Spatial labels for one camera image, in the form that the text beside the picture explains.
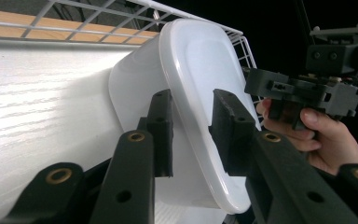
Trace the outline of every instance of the white plastic object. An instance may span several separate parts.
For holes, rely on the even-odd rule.
[[[173,177],[157,178],[156,200],[215,207],[229,214],[246,211],[245,177],[225,173],[208,131],[213,90],[231,91],[256,120],[235,49],[221,27],[208,21],[177,19],[112,69],[109,93],[123,131],[147,116],[150,100],[170,89],[173,116]]]

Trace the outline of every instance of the finger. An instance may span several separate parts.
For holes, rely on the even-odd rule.
[[[342,139],[343,134],[349,133],[348,128],[342,122],[333,120],[314,109],[302,109],[300,117],[305,126],[332,140]]]
[[[257,111],[258,114],[262,115],[264,111],[269,110],[270,108],[271,108],[271,99],[266,98],[260,101],[260,103],[256,105],[255,110]]]
[[[322,144],[314,139],[304,141],[290,136],[286,136],[286,137],[293,144],[293,146],[299,151],[308,152],[322,147]]]
[[[275,119],[268,119],[268,112],[265,112],[263,117],[264,127],[270,131],[281,133],[301,141],[310,140],[315,136],[315,131],[313,130],[293,130],[290,123],[277,121]]]

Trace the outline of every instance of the screw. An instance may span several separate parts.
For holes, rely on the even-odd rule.
[[[72,170],[69,168],[59,168],[48,173],[46,182],[51,185],[57,185],[65,182],[72,175]]]
[[[319,52],[314,52],[313,53],[313,58],[314,59],[319,59],[321,57],[321,54]]]
[[[142,133],[131,133],[128,136],[128,140],[131,142],[141,142],[145,139],[145,136]]]
[[[331,60],[335,60],[337,58],[337,54],[335,52],[333,52],[333,53],[330,54],[329,57],[330,57]]]
[[[274,133],[265,133],[263,135],[263,138],[269,142],[273,142],[273,143],[277,143],[277,142],[281,142],[281,138],[280,136],[274,134]]]

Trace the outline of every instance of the white wire grid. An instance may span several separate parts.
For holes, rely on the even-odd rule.
[[[78,34],[85,34],[85,35],[95,35],[98,36],[99,39],[92,41],[83,41],[83,42],[92,42],[92,43],[104,43],[104,44],[112,44],[106,42],[105,40],[110,36],[120,37],[120,42],[115,44],[130,44],[133,45],[131,42],[133,39],[143,39],[142,42],[136,42],[135,45],[142,45],[145,41],[154,38],[154,36],[158,33],[156,32],[154,35],[144,35],[145,32],[150,31],[152,27],[162,27],[169,21],[178,19],[178,18],[186,18],[186,19],[195,19],[195,20],[202,20],[207,21],[201,17],[186,13],[184,11],[168,7],[162,5],[160,3],[151,1],[151,0],[126,0],[126,3],[132,3],[136,5],[134,10],[132,11],[122,11],[122,10],[115,10],[110,8],[112,4],[114,4],[117,0],[106,0],[100,6],[94,6],[87,1],[87,3],[82,3],[80,1],[71,1],[71,0],[47,0],[46,4],[40,9],[40,11],[33,17],[33,20],[29,24],[24,24],[23,22],[16,23],[16,22],[8,22],[8,21],[0,21],[0,27],[2,28],[17,28],[21,29],[22,33],[17,36],[1,36],[0,38],[6,39],[21,39],[21,40],[35,40],[34,37],[30,36],[32,31],[48,31],[48,32],[66,32],[69,33],[66,38],[62,39],[50,39],[45,41],[64,41],[64,42],[79,42],[78,39],[74,38]],[[61,4],[64,6],[69,7],[77,7],[84,10],[91,11],[88,17],[79,22],[76,28],[67,28],[67,27],[60,27],[60,26],[51,26],[51,25],[43,25],[41,22],[44,18],[46,18],[47,13],[53,9],[55,4]],[[146,16],[145,13],[148,10],[153,10],[152,16]],[[110,15],[116,15],[124,20],[121,20],[119,24],[115,26],[111,26],[111,30],[106,32],[105,30],[95,30],[95,29],[85,29],[92,21],[94,21],[98,16],[102,13],[107,13]],[[136,30],[132,34],[124,34],[121,32],[120,29],[128,27],[131,22],[139,21],[144,24],[143,27],[137,27]],[[255,60],[252,55],[249,43],[246,37],[243,35],[241,31],[232,29],[222,24],[218,24],[227,34],[228,38],[231,40],[233,47],[237,52],[237,56],[239,62],[242,67],[246,68],[256,68]],[[254,103],[257,104],[261,98],[254,98]]]

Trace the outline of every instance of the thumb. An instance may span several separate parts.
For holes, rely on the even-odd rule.
[[[311,108],[304,108],[300,113],[301,120],[309,129],[318,131],[329,139],[342,138],[347,127],[336,120],[331,119],[326,114],[318,112]]]

